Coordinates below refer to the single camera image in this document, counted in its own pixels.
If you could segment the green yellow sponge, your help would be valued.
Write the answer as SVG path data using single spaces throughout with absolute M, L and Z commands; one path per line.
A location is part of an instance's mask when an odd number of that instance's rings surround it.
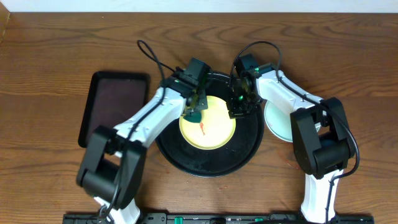
M 191 123 L 201 123 L 201 121 L 202 121 L 201 112 L 183 114 L 182 118 Z

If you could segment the yellow plate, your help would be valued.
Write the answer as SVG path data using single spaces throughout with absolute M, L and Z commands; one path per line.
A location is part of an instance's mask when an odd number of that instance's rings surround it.
M 189 122 L 181 116 L 178 125 L 189 144 L 202 150 L 214 150 L 233 137 L 236 120 L 229 117 L 225 100 L 216 96 L 207 96 L 206 99 L 208 108 L 201 111 L 199 123 Z

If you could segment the light green plate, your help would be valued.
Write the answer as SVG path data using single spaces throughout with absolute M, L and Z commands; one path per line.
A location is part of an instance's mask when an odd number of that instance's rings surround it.
M 267 101 L 265 104 L 264 118 L 267 127 L 272 134 L 287 142 L 293 142 L 290 122 L 291 113 L 292 111 L 289 111 L 287 114 L 285 114 L 270 101 Z

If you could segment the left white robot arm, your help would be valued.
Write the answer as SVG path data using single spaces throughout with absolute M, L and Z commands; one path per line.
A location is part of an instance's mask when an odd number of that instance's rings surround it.
M 174 120 L 195 109 L 209 72 L 175 72 L 161 81 L 153 98 L 133 117 L 113 128 L 98 126 L 88 141 L 77 184 L 101 207 L 97 223 L 136 223 L 141 215 L 134 197 L 141 184 L 147 148 Z

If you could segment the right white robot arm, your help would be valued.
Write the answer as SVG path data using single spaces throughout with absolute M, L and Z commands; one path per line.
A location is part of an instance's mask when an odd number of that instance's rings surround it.
M 271 63 L 235 64 L 230 78 L 232 117 L 247 115 L 262 100 L 288 116 L 294 156 L 305 173 L 305 196 L 300 211 L 311 223 L 335 219 L 334 201 L 339 179 L 351 158 L 359 159 L 358 144 L 348 126 L 342 102 L 312 95 Z

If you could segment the round black tray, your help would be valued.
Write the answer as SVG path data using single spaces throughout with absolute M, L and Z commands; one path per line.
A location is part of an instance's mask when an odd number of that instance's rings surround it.
M 222 73 L 209 75 L 206 96 L 228 98 L 228 77 Z M 259 148 L 263 132 L 264 117 L 260 106 L 254 112 L 236 120 L 233 137 L 220 148 L 202 150 L 189 144 L 182 136 L 179 119 L 172 121 L 156 139 L 157 146 L 165 158 L 178 169 L 191 175 L 217 177 L 230 174 L 244 166 Z

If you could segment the dark rectangular tray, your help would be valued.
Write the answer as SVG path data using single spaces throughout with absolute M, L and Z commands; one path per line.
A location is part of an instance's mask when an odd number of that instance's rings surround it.
M 140 72 L 98 71 L 92 75 L 78 145 L 86 148 L 98 126 L 113 128 L 146 103 L 150 75 Z

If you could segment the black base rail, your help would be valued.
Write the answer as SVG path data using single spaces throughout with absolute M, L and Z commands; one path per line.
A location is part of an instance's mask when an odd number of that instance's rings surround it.
M 138 224 L 245 224 L 245 223 L 306 223 L 302 215 L 274 213 L 270 215 L 168 215 L 147 213 L 138 218 Z M 374 224 L 372 216 L 336 215 L 330 221 L 335 224 Z

